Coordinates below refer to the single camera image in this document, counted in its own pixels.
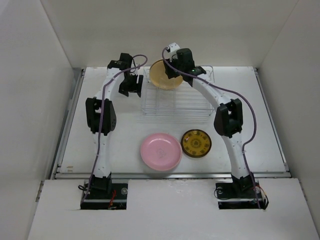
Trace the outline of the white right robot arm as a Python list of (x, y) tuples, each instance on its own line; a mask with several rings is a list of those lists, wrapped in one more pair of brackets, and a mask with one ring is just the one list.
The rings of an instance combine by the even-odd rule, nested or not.
[(163, 58), (168, 78), (182, 76), (182, 79), (201, 93), (215, 110), (213, 126), (227, 149), (231, 164), (231, 190), (235, 196), (243, 197), (256, 185), (245, 155), (245, 146), (254, 138), (242, 141), (242, 102), (246, 102), (247, 99), (234, 90), (211, 83), (203, 67), (195, 65), (190, 49), (171, 44), (162, 52), (170, 55), (169, 58)]

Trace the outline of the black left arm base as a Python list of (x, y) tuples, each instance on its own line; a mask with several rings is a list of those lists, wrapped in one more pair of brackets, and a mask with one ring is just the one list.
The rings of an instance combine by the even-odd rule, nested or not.
[(111, 192), (90, 190), (80, 203), (81, 210), (126, 210), (128, 183), (113, 183)]

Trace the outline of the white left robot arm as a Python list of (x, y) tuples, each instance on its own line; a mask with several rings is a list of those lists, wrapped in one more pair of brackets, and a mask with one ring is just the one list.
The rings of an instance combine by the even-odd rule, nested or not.
[(143, 54), (121, 53), (118, 60), (111, 60), (106, 67), (106, 78), (94, 97), (85, 101), (86, 121), (95, 140), (96, 154), (88, 180), (86, 193), (94, 190), (100, 198), (111, 195), (111, 166), (106, 156), (109, 152), (109, 138), (115, 130), (117, 116), (113, 100), (120, 94), (128, 97), (135, 93), (142, 95), (143, 75), (138, 70), (148, 58)]

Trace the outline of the pink plastic plate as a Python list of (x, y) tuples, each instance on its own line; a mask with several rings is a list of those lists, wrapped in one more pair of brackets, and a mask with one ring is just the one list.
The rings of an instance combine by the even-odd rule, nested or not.
[(153, 133), (143, 140), (140, 155), (149, 168), (166, 172), (179, 165), (183, 150), (174, 136), (167, 133)]

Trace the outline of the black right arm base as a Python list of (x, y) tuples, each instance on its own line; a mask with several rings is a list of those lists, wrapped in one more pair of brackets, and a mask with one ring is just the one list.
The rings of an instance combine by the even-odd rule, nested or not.
[(258, 182), (255, 187), (244, 192), (237, 192), (232, 182), (218, 182), (215, 184), (214, 196), (220, 210), (266, 210), (270, 203)]

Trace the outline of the yellow plate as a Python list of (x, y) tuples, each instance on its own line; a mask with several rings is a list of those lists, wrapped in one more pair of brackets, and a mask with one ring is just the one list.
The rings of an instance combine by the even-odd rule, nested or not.
[(168, 78), (163, 60), (156, 61), (150, 67), (149, 79), (157, 88), (162, 90), (173, 90), (183, 83), (182, 76)]

